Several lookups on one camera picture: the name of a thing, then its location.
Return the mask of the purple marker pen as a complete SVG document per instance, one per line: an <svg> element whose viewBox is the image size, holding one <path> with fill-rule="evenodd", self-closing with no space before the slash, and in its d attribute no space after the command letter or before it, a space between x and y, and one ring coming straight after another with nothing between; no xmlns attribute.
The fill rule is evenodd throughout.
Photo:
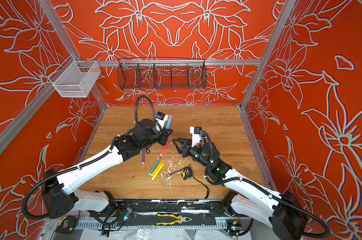
<svg viewBox="0 0 362 240"><path fill-rule="evenodd" d="M145 164L145 154L146 154L146 150L142 150L142 154L141 154L141 163Z"/></svg>

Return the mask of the pink marker pen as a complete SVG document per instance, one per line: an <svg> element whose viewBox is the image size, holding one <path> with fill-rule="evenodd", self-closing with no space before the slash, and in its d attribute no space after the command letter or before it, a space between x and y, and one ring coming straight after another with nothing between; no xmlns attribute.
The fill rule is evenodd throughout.
<svg viewBox="0 0 362 240"><path fill-rule="evenodd" d="M163 146L163 148L162 148L162 150L161 150L161 152L160 152L160 156L162 156L162 155L164 154L164 152L165 152L168 144L169 144L169 141L167 141L166 144Z"/></svg>

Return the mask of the blue marker pen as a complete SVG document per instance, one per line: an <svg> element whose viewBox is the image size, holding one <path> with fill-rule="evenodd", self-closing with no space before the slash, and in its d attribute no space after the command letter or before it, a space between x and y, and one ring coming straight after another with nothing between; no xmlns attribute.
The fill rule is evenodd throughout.
<svg viewBox="0 0 362 240"><path fill-rule="evenodd" d="M166 124L166 129L170 129L170 125L171 125L171 120L172 120L172 116L169 116L167 119L167 124Z"/></svg>

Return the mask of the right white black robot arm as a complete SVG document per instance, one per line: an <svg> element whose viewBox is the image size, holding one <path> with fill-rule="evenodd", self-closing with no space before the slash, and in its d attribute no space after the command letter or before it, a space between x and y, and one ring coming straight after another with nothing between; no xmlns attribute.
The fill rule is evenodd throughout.
<svg viewBox="0 0 362 240"><path fill-rule="evenodd" d="M190 140L177 138L172 142L182 157L191 157L205 168L204 178L209 184L236 192L228 203L236 214L264 224L281 240L299 240L302 237L324 239L330 236L329 226L305 211L295 195L263 187L225 163L207 132L193 133Z"/></svg>

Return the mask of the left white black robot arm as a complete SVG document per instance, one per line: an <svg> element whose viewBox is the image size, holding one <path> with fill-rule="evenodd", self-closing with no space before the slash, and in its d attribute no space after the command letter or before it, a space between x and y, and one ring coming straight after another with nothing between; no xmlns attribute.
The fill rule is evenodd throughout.
<svg viewBox="0 0 362 240"><path fill-rule="evenodd" d="M152 109L152 119L138 119L138 104L134 106L135 126L125 134L116 136L111 144L98 154L61 171L49 170L40 182L25 195L21 211L31 220L56 219L71 211L102 212L111 207L114 200L111 193L81 191L79 188L88 180L105 170L122 164L158 143L166 145L172 130L165 127L169 116ZM41 190L47 213L34 215L28 210L29 199Z"/></svg>

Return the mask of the orange marker pen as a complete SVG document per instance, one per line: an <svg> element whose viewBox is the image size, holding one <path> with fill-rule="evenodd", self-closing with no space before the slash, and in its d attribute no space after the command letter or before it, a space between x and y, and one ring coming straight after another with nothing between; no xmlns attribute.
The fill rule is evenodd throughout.
<svg viewBox="0 0 362 240"><path fill-rule="evenodd" d="M163 161L160 161L157 166L154 168L153 172L151 173L151 176L153 177L154 174L159 170L159 167L163 164Z"/></svg>

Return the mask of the green marker pen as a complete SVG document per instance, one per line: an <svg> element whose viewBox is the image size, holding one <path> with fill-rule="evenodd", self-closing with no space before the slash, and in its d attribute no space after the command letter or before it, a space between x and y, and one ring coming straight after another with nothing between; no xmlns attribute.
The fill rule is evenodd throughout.
<svg viewBox="0 0 362 240"><path fill-rule="evenodd" d="M156 161L156 163L153 165L153 167L152 167L152 169L150 170L150 172L149 172L149 175L153 175L153 172L154 172L154 170L157 168L157 166L159 165L159 163L161 162L161 158L159 158L157 161Z"/></svg>

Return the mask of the silver wrench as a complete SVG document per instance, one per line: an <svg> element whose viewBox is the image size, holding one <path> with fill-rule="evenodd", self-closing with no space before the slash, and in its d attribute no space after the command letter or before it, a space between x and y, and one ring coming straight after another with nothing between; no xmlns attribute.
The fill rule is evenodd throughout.
<svg viewBox="0 0 362 240"><path fill-rule="evenodd" d="M175 175L175 174L177 174L177 173L180 173L180 172L182 172L184 169L186 169L186 168L191 168L192 166L193 166L193 165L190 164L190 165L188 165L188 166L186 166L186 167L183 167L182 169L179 169L179 170L176 170L176 171L174 171L174 172L168 173L168 174L166 174L166 176L169 178L170 176L173 176L173 175Z"/></svg>

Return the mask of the yellow black tape measure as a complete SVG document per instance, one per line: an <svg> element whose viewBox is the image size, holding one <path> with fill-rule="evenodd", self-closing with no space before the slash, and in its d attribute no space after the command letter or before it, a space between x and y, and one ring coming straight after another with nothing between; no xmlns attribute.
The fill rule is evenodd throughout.
<svg viewBox="0 0 362 240"><path fill-rule="evenodd" d="M187 179L189 178L192 178L193 177L193 170L191 167L185 167L183 168L182 170L182 177L183 177L183 180L186 181Z"/></svg>

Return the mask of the black tape measure on ledge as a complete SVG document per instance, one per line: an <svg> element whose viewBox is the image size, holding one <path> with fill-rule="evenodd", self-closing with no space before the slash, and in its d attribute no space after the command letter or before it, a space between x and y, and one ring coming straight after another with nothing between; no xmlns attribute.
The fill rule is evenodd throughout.
<svg viewBox="0 0 362 240"><path fill-rule="evenodd" d="M75 216L67 216L58 224L55 232L61 234L70 234L77 226L78 218Z"/></svg>

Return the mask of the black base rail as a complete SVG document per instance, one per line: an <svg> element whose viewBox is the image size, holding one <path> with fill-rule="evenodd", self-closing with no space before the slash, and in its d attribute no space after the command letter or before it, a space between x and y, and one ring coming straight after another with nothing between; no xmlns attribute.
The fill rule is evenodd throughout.
<svg viewBox="0 0 362 240"><path fill-rule="evenodd" d="M92 217L106 217L113 210L131 208L134 214L157 213L207 214L212 217L238 217L229 204L221 199L119 199L110 203L101 212L90 211Z"/></svg>

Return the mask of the yellow handled pliers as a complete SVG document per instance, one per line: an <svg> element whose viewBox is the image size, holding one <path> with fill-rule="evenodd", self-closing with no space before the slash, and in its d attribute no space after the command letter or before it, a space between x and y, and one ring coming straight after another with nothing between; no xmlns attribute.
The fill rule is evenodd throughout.
<svg viewBox="0 0 362 240"><path fill-rule="evenodd" d="M169 220L168 222L165 222L161 220L160 222L157 222L157 226L172 226L175 224L184 224L191 222L193 219L190 217L182 216L182 215L174 215L174 214L157 214L158 217L164 219L164 218L172 218L172 220Z"/></svg>

